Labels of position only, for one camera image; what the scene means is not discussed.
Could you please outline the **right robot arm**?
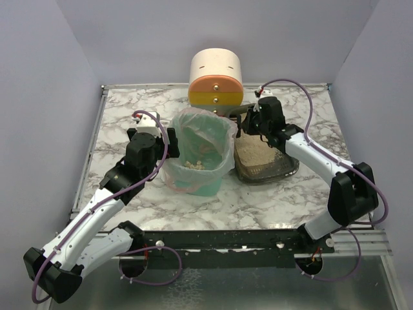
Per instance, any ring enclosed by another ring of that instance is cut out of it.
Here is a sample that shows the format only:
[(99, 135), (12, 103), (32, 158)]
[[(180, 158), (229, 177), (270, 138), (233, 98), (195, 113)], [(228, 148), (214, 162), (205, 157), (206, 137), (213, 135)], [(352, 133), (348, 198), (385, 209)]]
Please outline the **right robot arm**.
[(327, 209), (303, 224), (309, 238), (321, 239), (378, 206), (372, 168), (364, 162), (342, 160), (313, 142), (302, 128), (287, 123), (277, 97), (260, 98), (248, 106), (241, 129), (250, 136), (266, 138), (269, 147), (300, 161), (329, 185)]

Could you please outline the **clumped litter lump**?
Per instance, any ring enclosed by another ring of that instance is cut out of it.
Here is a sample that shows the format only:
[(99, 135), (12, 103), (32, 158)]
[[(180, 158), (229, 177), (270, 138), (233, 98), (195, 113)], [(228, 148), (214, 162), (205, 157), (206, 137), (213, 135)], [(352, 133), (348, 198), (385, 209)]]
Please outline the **clumped litter lump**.
[(205, 170), (205, 166), (203, 165), (202, 161), (200, 161), (200, 160), (197, 160), (195, 162), (186, 161), (184, 166), (186, 168), (192, 169), (192, 170), (200, 170), (200, 171)]

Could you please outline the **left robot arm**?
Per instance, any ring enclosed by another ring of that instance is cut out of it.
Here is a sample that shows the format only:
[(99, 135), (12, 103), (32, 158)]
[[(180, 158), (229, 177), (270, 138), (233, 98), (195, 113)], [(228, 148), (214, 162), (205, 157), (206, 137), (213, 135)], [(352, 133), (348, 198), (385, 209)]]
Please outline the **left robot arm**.
[(95, 240), (104, 224), (140, 193), (167, 158), (179, 157), (173, 128), (158, 130), (159, 136), (128, 129), (126, 154), (110, 169), (88, 205), (51, 242), (31, 247), (23, 256), (33, 281), (32, 301), (41, 304), (52, 298), (67, 301), (92, 271), (119, 255), (152, 250), (144, 232), (130, 221), (120, 223), (107, 236)]

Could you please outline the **dark litter box tray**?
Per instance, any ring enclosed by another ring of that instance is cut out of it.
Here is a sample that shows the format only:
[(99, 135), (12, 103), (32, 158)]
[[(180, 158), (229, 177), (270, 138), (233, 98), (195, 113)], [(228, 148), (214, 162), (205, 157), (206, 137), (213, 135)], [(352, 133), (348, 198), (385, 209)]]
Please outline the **dark litter box tray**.
[(294, 175), (298, 160), (270, 148), (259, 136), (245, 134), (239, 129), (234, 143), (237, 177), (243, 183), (259, 185)]

